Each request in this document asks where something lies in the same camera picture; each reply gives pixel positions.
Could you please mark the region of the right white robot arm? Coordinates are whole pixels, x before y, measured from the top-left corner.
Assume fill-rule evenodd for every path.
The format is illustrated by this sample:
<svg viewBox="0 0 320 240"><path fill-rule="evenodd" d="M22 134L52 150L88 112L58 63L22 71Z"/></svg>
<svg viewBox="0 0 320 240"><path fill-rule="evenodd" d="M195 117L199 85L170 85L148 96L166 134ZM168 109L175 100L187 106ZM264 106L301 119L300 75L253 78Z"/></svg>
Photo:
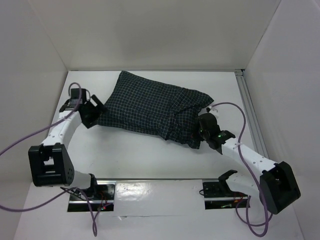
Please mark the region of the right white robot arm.
<svg viewBox="0 0 320 240"><path fill-rule="evenodd" d="M198 117L199 135L209 147L237 164L248 167L253 174L244 176L229 170L219 178L218 190L223 196L240 192L266 204L267 210L276 215L301 197L291 166L282 161L268 159L246 145L228 130L221 130L216 117L204 113Z"/></svg>

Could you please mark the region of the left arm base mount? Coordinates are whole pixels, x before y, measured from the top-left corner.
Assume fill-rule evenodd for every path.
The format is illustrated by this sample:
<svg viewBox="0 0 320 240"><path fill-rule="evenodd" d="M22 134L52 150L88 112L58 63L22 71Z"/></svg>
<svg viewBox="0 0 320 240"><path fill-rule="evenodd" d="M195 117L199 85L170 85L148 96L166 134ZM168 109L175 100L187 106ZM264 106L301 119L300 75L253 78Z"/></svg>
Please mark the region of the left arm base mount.
<svg viewBox="0 0 320 240"><path fill-rule="evenodd" d="M115 208L115 182L97 180L93 186L82 189L75 189L69 193L67 212L84 213L91 210L97 212L113 212Z"/></svg>

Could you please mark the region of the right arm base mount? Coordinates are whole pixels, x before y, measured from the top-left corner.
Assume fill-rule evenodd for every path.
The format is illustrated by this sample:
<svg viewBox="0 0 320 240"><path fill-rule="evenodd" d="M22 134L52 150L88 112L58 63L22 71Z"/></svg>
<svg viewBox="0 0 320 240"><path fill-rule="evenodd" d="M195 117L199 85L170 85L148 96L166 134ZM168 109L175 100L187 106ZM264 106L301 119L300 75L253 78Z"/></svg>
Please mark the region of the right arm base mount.
<svg viewBox="0 0 320 240"><path fill-rule="evenodd" d="M204 198L206 210L245 208L248 196L241 192L224 191L218 179L203 180L199 194Z"/></svg>

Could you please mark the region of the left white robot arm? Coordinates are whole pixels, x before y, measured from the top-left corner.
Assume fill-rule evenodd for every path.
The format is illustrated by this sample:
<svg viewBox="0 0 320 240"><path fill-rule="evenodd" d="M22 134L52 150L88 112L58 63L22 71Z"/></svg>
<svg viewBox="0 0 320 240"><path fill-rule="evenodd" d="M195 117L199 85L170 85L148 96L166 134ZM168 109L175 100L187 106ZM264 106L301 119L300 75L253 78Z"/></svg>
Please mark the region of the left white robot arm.
<svg viewBox="0 0 320 240"><path fill-rule="evenodd" d="M32 181L36 187L66 186L92 200L99 193L97 179L75 170L68 147L79 126L94 127L107 109L85 88L69 88L68 94L49 135L28 150Z"/></svg>

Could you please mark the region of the dark plaid pillowcase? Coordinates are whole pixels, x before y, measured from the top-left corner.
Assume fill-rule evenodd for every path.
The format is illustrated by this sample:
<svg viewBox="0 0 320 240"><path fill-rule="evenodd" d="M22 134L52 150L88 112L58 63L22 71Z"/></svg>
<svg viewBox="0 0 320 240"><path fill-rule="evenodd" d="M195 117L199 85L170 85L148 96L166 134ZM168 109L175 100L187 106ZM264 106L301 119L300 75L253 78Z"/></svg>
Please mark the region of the dark plaid pillowcase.
<svg viewBox="0 0 320 240"><path fill-rule="evenodd" d="M199 149L199 112L214 102L208 94L122 71L97 124L159 136Z"/></svg>

